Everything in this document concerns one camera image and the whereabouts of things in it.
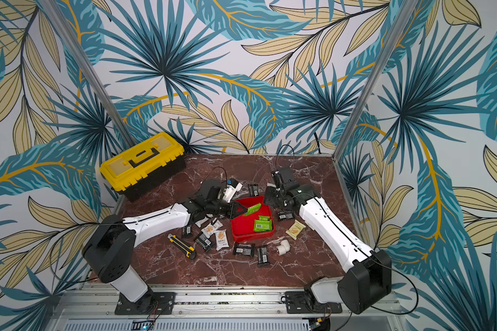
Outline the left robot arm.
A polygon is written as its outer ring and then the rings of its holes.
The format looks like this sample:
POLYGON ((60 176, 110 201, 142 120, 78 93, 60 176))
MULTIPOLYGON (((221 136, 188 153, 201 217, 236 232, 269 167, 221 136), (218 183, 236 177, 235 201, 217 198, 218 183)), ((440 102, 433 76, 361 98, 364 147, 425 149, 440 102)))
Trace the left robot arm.
POLYGON ((82 256, 102 283, 112 285, 128 302, 149 307, 152 290, 131 266, 135 248, 206 216, 234 219, 244 214, 247 209, 233 199, 241 189, 233 178, 207 179, 195 194, 170 207, 137 217, 109 215, 87 241, 82 256))

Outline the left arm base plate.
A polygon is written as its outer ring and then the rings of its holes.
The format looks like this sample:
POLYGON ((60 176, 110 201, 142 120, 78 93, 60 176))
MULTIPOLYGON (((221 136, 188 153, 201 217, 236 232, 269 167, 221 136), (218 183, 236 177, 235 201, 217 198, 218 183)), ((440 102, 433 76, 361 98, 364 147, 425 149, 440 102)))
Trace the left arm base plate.
POLYGON ((156 314, 159 315, 170 315, 173 311, 175 296, 175 292, 153 292, 149 290, 141 299, 133 303, 120 293, 115 314, 150 315, 156 311, 156 314))

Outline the red storage box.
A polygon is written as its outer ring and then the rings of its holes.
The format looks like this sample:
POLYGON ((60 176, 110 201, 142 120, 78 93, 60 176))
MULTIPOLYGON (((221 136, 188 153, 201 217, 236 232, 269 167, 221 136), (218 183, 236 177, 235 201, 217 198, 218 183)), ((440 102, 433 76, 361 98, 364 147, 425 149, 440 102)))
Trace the red storage box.
POLYGON ((248 216, 239 216, 231 220, 231 231, 234 242, 243 243, 249 241, 256 241, 272 237, 275 233, 275 222, 273 219, 271 208, 264 204, 264 197, 247 197, 237 200, 242 206, 250 208, 254 205, 260 204, 261 207, 257 212, 248 216), (271 222, 271 229, 268 231, 256 232, 255 221, 260 216, 268 217, 271 222))

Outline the tall black cookie packet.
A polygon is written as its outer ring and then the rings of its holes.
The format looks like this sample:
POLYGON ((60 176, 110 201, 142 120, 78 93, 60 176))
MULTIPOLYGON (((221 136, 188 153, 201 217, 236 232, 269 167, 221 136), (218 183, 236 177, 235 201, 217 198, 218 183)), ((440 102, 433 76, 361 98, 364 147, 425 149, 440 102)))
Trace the tall black cookie packet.
POLYGON ((182 228, 182 238, 187 239, 193 236, 192 225, 187 225, 182 228))

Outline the white pipe elbow fitting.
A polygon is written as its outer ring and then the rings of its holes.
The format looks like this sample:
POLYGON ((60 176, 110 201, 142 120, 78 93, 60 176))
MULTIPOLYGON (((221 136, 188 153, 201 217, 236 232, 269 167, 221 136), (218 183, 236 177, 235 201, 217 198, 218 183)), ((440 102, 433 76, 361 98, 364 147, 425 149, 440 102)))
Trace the white pipe elbow fitting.
POLYGON ((291 245, 287 240, 282 240, 277 246, 277 253, 279 256, 287 254, 291 249, 291 245))

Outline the cream square cookie packet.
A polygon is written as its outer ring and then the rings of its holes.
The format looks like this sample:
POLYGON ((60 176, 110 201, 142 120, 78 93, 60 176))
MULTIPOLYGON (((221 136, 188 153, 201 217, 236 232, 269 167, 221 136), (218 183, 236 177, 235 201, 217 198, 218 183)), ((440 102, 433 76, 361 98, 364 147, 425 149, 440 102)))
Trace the cream square cookie packet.
POLYGON ((295 220, 294 224, 286 231, 286 234, 290 236, 293 240, 296 240, 300 233, 306 228, 306 226, 298 220, 295 220))

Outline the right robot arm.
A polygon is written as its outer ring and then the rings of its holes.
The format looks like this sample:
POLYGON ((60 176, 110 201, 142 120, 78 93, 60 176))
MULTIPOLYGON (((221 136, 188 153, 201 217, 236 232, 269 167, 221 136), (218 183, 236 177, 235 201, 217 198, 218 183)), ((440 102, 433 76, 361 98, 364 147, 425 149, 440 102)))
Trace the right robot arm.
POLYGON ((322 278, 306 287, 318 303, 342 303, 361 314, 392 291, 392 261, 384 251, 376 252, 359 239, 333 213, 327 202, 309 184, 299 184, 291 168, 271 174, 264 203, 293 211, 315 230, 336 256, 343 277, 322 278))

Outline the black wafer packet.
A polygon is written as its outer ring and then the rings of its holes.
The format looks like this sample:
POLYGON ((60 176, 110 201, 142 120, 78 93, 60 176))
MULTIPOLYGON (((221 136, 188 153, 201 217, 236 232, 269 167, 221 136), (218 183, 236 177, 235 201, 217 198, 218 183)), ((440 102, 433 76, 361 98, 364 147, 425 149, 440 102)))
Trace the black wafer packet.
POLYGON ((240 255, 246 257, 254 257, 255 244, 248 243, 235 243, 233 246, 233 255, 240 255))
POLYGON ((270 265, 269 252, 267 245, 262 245, 257 247, 258 252, 258 267, 264 267, 270 265))

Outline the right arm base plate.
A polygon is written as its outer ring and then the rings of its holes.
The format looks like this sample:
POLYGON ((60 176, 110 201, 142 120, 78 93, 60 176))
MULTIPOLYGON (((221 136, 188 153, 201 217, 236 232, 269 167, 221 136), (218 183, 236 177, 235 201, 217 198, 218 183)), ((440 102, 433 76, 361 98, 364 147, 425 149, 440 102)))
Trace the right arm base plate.
POLYGON ((287 291, 281 296, 281 303, 286 306, 288 314, 340 314, 340 303, 320 303, 315 297, 304 290, 287 291))

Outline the white drycake cookie packet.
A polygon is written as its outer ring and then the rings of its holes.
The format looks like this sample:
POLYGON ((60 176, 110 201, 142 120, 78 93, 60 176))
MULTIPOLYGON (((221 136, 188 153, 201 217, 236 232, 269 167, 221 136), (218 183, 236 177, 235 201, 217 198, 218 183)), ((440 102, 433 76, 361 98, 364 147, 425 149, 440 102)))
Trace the white drycake cookie packet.
POLYGON ((216 249, 217 251, 223 249, 223 248, 228 248, 229 247, 229 242, 228 238, 226 235, 225 230, 218 230, 215 232, 215 239, 216 239, 216 249))

